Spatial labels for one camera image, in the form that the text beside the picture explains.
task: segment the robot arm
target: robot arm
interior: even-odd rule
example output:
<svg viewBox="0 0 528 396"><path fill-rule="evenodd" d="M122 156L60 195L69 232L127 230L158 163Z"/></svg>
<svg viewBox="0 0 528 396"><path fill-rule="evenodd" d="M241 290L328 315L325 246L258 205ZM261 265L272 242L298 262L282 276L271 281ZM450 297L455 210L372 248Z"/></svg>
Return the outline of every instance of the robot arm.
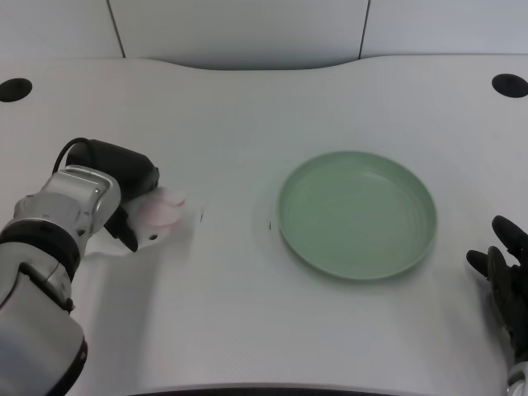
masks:
<svg viewBox="0 0 528 396"><path fill-rule="evenodd" d="M98 155L97 164L121 178L130 163L146 159L91 142L90 155ZM101 154L101 147L108 153L126 152L128 161L108 162L108 153ZM68 156L67 163L79 163L82 158L77 151L77 161ZM158 169L150 161L144 164L149 180L141 177L140 187L133 183L133 194L127 186L128 199L158 184ZM122 202L116 178L73 164L55 172L41 191L16 204L14 218L0 233L1 395L62 396L79 376L87 359L87 343L83 330L69 316L71 284L87 240L103 226L112 223L115 238L121 238L125 229L135 240L126 230ZM109 222L118 208L120 217Z"/></svg>

